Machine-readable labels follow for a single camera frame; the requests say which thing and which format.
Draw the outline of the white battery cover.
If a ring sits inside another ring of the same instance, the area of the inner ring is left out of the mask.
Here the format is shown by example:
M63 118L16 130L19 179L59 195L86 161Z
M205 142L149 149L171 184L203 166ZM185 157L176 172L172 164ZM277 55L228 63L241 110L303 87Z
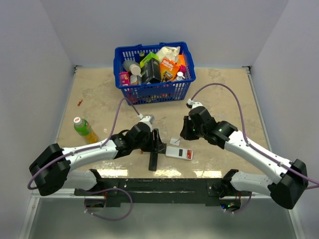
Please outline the white battery cover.
M179 144L180 144L180 142L179 143L174 143L176 140L178 140L179 138L174 138L174 137L172 137L171 139L170 139L170 144L171 145L174 145L174 146L179 146Z

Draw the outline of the white red remote control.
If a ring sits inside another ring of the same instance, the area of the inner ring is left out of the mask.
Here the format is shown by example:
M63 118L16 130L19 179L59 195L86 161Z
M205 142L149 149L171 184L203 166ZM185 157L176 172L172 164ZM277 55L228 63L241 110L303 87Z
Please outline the white red remote control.
M166 157L177 158L191 161L193 159L193 151L185 148L168 146L165 152Z

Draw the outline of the black remote control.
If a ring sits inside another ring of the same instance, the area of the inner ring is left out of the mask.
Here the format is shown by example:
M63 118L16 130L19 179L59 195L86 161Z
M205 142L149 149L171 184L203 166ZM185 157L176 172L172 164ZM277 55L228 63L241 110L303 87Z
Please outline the black remote control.
M157 163L158 163L158 153L155 151L152 151L150 153L150 159L149 159L149 171L156 171Z

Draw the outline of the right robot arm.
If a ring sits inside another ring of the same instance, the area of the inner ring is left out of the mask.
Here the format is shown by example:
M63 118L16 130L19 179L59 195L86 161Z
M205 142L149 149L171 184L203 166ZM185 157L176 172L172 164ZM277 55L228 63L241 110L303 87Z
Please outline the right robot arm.
M199 102L187 105L188 115L183 118L180 136L185 140L204 138L243 158L257 167L262 174L248 174L237 169L229 170L221 181L213 185L219 197L247 191L271 197L285 209L293 209L308 187L306 164L296 159L282 158L253 141L245 140L244 133L227 121L217 122Z

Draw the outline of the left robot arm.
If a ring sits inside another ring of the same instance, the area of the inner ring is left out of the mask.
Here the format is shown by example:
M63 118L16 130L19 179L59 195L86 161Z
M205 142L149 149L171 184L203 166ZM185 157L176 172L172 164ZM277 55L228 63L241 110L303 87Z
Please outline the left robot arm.
M74 148L61 148L54 143L30 165L31 182L36 184L35 188L41 196L48 196L62 189L77 168L125 157L137 149L150 153L150 170L154 171L158 154L166 152L166 143L162 142L157 128L151 129L142 122L111 135L107 143L98 142Z

